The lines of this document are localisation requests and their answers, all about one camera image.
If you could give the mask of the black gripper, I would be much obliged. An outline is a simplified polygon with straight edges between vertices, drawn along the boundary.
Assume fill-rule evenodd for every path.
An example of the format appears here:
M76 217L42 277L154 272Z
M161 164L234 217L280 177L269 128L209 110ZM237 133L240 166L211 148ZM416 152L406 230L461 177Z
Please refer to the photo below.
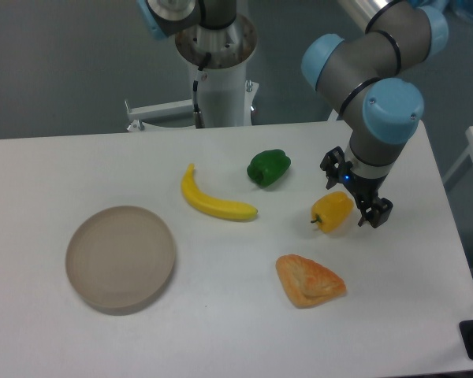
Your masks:
M326 174L327 190L340 183L355 199L361 213L360 227L368 223L372 228L378 228L389 219L393 203L378 194L386 176L366 178L358 175L353 163L345 160L345 153L339 146L326 153L319 167Z

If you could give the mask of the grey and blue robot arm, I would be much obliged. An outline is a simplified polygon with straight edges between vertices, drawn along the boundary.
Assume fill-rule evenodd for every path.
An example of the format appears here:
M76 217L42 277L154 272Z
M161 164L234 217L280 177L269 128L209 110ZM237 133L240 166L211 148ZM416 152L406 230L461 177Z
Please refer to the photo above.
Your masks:
M355 199L361 222L378 227L392 211L378 190L423 116L419 90L400 73L445 47L449 28L441 12L406 1L344 1L342 8L363 35L347 42L323 35L301 61L305 80L352 129L346 148L321 162L327 187L343 185ZM241 126L245 69L257 38L234 1L141 1L156 39L174 37L188 64L191 110L197 128Z

